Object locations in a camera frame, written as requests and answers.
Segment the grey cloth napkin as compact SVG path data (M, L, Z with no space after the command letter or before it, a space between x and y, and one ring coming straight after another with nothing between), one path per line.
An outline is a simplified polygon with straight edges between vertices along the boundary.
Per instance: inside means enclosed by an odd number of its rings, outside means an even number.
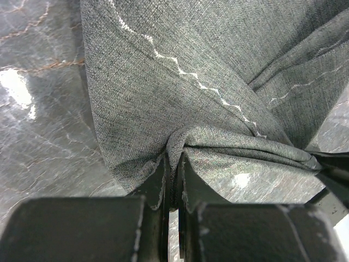
M348 85L348 1L82 1L98 143L127 191L164 156L204 179L314 176L305 151Z

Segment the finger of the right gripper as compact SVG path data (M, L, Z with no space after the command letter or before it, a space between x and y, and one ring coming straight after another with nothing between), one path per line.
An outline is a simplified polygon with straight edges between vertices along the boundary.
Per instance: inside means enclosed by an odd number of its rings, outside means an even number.
M308 203L320 208L335 226L348 215L348 153L309 153L323 167L316 178L324 188Z

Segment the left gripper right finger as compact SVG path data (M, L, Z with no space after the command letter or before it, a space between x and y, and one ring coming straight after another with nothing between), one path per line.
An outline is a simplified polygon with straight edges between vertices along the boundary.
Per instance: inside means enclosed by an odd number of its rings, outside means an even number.
M233 204L178 166L179 253L184 261L345 261L326 214L305 204Z

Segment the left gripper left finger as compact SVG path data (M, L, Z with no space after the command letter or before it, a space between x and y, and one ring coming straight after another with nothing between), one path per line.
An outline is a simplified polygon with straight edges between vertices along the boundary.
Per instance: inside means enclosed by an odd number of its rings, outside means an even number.
M126 196L25 201L1 237L1 261L167 261L169 173L161 157Z

